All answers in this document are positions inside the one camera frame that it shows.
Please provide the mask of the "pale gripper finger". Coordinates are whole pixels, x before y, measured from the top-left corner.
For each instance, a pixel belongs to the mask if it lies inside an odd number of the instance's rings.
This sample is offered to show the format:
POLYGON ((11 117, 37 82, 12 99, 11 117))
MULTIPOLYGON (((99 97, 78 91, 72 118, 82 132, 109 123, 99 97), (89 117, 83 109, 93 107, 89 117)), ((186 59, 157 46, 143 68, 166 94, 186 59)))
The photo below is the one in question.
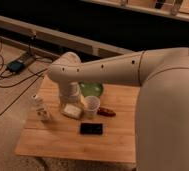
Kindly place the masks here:
POLYGON ((88 104, 87 104, 87 102, 86 102, 86 100, 85 100, 85 97, 84 96, 80 96, 80 102, 81 102, 81 104, 82 104, 82 106, 83 106, 83 108, 86 110, 86 109, 88 109, 88 104))

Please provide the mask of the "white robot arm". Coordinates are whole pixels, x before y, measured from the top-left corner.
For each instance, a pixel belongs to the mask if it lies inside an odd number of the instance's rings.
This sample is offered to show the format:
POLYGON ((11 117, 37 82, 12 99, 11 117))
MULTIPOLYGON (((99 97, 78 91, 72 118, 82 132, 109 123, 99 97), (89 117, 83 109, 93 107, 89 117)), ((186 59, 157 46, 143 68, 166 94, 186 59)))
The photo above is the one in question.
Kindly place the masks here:
POLYGON ((147 50, 90 62, 73 52, 48 69, 60 96, 75 82, 140 88, 135 113, 137 171, 189 171, 189 48, 147 50))

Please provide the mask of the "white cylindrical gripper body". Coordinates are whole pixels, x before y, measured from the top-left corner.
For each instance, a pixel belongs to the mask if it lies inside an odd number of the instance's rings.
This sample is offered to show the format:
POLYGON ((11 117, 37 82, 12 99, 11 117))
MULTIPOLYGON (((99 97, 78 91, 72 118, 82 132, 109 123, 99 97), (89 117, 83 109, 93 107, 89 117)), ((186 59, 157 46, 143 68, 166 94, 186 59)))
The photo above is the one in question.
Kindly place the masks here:
POLYGON ((80 87, 76 82, 73 83, 60 83, 59 98, 64 103, 75 103, 80 99, 80 87))

